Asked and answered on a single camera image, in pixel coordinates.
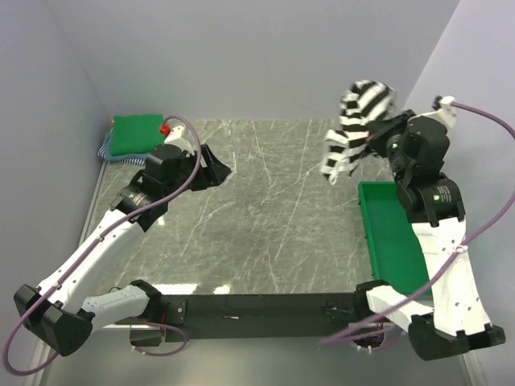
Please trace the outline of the black white striped tank top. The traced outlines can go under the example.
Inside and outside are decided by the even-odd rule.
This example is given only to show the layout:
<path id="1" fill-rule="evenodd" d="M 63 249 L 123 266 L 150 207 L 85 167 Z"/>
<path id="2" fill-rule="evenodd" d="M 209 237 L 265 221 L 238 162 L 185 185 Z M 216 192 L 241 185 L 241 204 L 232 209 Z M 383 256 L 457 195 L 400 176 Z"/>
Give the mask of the black white striped tank top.
<path id="1" fill-rule="evenodd" d="M 391 118 L 396 110 L 394 88 L 375 80 L 358 80 L 340 98 L 338 126 L 323 140 L 320 174 L 331 184 L 341 173 L 352 174 L 360 160 L 370 153 L 367 124 Z"/>

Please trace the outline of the green tank top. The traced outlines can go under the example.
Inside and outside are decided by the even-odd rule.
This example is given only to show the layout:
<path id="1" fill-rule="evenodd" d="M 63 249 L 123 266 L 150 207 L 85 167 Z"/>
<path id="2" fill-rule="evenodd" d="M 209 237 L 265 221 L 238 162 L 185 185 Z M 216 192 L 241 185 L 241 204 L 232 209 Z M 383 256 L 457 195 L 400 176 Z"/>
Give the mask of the green tank top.
<path id="1" fill-rule="evenodd" d="M 109 152 L 113 156 L 150 153 L 164 142 L 162 123 L 161 114 L 115 116 Z"/>

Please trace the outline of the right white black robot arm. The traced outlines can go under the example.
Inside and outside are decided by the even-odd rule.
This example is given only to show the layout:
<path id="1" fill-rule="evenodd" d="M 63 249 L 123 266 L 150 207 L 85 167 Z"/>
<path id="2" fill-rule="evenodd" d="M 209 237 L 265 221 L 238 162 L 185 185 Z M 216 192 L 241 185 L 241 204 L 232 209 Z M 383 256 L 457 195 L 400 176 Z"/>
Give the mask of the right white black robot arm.
<path id="1" fill-rule="evenodd" d="M 379 315 L 407 332 L 417 355 L 447 358 L 505 343 L 480 300 L 465 245 L 466 221 L 458 185 L 442 171 L 454 126 L 453 105 L 415 115 L 411 111 L 368 124 L 369 144 L 389 160 L 398 201 L 422 250 L 432 306 L 396 291 L 386 281 L 357 286 L 353 311 L 361 320 Z"/>

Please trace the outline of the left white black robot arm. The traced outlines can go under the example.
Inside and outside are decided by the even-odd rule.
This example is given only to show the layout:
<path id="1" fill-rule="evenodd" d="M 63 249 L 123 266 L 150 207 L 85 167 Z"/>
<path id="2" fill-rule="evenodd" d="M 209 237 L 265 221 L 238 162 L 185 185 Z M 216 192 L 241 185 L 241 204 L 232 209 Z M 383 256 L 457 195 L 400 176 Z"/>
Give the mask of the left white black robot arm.
<path id="1" fill-rule="evenodd" d="M 19 313 L 31 312 L 24 326 L 58 355 L 68 356 L 109 324 L 126 318 L 158 321 L 162 294 L 146 281 L 138 279 L 97 297 L 91 297 L 90 291 L 122 250 L 167 212 L 166 197 L 220 186 L 230 173 L 208 145 L 200 151 L 157 146 L 68 260 L 36 287 L 22 285 L 15 293 Z"/>

